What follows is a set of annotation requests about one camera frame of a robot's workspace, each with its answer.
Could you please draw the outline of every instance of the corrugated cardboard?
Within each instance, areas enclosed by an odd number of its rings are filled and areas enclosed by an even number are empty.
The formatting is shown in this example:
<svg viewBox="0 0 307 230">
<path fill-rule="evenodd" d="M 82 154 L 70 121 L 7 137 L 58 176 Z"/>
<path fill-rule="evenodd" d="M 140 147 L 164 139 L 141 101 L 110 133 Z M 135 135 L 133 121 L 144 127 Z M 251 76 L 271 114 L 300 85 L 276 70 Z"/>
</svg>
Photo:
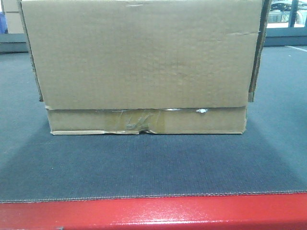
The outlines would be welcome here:
<svg viewBox="0 0 307 230">
<path fill-rule="evenodd" d="M 18 12 L 17 0 L 1 0 L 4 12 Z"/>
<path fill-rule="evenodd" d="M 9 34 L 23 34 L 24 29 L 19 12 L 6 12 L 6 23 Z"/>
<path fill-rule="evenodd" d="M 245 107 L 123 111 L 53 110 L 48 111 L 52 134 L 159 134 L 227 133 L 245 130 Z"/>
<path fill-rule="evenodd" d="M 23 0 L 53 133 L 130 131 L 108 126 L 119 118 L 105 110 L 123 109 L 135 110 L 128 112 L 133 119 L 152 111 L 168 117 L 164 129 L 157 122 L 133 132 L 243 132 L 262 6 L 262 0 Z M 161 110 L 167 108 L 191 112 Z M 200 116 L 197 108 L 210 112 Z M 236 121 L 233 111 L 241 113 Z"/>
</svg>

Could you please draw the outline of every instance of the blue container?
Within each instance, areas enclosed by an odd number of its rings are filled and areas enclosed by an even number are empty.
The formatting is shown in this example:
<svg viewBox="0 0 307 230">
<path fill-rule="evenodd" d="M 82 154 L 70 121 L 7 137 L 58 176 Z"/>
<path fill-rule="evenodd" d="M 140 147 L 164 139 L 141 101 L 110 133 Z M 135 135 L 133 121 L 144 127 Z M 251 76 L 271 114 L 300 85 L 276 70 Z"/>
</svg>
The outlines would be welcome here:
<svg viewBox="0 0 307 230">
<path fill-rule="evenodd" d="M 5 15 L 2 12 L 0 12 L 0 34 L 5 34 L 7 29 L 8 26 L 6 24 Z"/>
</svg>

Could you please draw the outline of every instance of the cardboard box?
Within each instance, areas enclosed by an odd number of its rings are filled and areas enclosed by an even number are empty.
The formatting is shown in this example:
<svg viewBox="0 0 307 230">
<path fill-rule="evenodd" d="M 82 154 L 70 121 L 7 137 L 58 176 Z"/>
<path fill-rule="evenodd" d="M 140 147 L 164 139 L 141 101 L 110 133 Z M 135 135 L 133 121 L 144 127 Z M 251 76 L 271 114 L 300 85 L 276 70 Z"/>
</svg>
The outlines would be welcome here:
<svg viewBox="0 0 307 230">
<path fill-rule="evenodd" d="M 18 12 L 17 0 L 1 0 L 4 12 Z"/>
<path fill-rule="evenodd" d="M 6 12 L 6 23 L 9 34 L 23 34 L 24 29 L 19 12 Z"/>
<path fill-rule="evenodd" d="M 242 133 L 268 4 L 21 1 L 51 132 Z"/>
</svg>

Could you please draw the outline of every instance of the red edge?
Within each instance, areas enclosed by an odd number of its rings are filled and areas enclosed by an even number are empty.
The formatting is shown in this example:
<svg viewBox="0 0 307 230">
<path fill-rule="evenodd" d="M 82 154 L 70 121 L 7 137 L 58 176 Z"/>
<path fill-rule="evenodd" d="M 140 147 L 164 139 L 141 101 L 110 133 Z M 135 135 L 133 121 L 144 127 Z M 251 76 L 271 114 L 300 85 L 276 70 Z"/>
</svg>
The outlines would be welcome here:
<svg viewBox="0 0 307 230">
<path fill-rule="evenodd" d="M 307 230 L 307 193 L 0 204 L 0 229 Z"/>
</svg>

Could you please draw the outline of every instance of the box lid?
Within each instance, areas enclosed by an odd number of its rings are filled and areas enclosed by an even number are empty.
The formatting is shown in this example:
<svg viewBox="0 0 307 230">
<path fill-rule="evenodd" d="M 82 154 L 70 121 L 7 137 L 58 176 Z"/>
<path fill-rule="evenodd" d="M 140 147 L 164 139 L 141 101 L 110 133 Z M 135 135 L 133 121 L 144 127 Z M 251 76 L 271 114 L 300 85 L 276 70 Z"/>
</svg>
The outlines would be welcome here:
<svg viewBox="0 0 307 230">
<path fill-rule="evenodd" d="M 22 1 L 51 110 L 245 106 L 261 9 L 262 0 Z"/>
</svg>

